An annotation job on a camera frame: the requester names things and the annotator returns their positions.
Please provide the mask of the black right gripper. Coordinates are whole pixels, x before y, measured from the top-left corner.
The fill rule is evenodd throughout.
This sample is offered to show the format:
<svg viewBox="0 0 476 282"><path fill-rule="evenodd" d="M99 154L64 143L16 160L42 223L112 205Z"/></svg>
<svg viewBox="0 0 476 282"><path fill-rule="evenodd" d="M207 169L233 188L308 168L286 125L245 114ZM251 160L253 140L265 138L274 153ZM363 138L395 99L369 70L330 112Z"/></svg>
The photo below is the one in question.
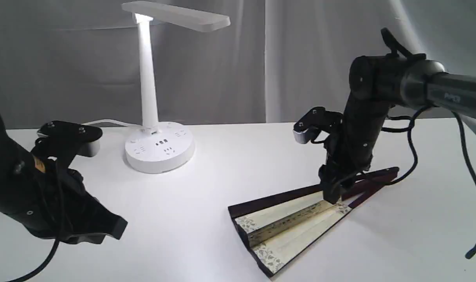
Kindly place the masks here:
<svg viewBox="0 0 476 282"><path fill-rule="evenodd" d="M350 95L342 122L329 134L326 163L319 169L323 199L336 204L343 193L343 178L370 167L373 148L390 111L391 103L361 100Z"/></svg>

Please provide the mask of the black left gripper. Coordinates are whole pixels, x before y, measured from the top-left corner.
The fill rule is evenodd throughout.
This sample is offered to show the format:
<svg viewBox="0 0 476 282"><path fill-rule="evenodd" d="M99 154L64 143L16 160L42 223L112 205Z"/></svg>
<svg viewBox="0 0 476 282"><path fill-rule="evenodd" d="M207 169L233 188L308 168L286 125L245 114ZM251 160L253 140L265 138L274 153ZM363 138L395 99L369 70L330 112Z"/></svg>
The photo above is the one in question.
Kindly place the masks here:
<svg viewBox="0 0 476 282"><path fill-rule="evenodd" d="M73 202L63 173L51 159L0 159L0 213L40 239L66 244L101 244L120 240L128 222L95 197Z"/></svg>

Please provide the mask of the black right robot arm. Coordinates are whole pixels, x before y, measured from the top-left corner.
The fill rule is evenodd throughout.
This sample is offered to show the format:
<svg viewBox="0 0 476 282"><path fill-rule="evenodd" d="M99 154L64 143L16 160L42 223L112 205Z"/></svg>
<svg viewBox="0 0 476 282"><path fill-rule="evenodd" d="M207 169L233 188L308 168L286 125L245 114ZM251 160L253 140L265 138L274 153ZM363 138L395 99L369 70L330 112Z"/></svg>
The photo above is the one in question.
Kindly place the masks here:
<svg viewBox="0 0 476 282"><path fill-rule="evenodd" d="M440 107L476 120L476 77L447 73L442 63L407 50L386 27L380 32L390 52L353 60L344 112L325 143L321 189L324 200L332 204L351 188L358 173L369 168L392 107Z"/></svg>

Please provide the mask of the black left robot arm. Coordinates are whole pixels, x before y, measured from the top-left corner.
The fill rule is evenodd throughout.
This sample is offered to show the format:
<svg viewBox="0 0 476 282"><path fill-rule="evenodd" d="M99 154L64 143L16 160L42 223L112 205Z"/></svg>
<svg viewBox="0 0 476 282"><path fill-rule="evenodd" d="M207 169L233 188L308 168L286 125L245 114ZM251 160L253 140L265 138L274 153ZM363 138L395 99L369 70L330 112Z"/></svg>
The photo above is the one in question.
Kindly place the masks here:
<svg viewBox="0 0 476 282"><path fill-rule="evenodd" d="M70 164L97 155L99 127L54 120L38 131L32 150L8 136L0 114L0 213L39 239L101 244L121 239L128 223L86 191Z"/></svg>

